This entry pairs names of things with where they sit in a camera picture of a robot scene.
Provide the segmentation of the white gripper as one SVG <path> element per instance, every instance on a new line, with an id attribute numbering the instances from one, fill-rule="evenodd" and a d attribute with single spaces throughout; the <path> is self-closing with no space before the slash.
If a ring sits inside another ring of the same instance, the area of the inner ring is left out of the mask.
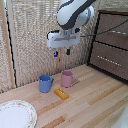
<path id="1" fill-rule="evenodd" d="M 65 31 L 65 34 L 61 34 L 59 30 L 51 31 L 47 34 L 47 46 L 51 49 L 72 46 L 78 44 L 80 41 L 80 33 L 71 33 Z M 66 55 L 71 54 L 71 49 L 67 49 Z M 58 56 L 58 51 L 55 50 L 54 57 Z"/>

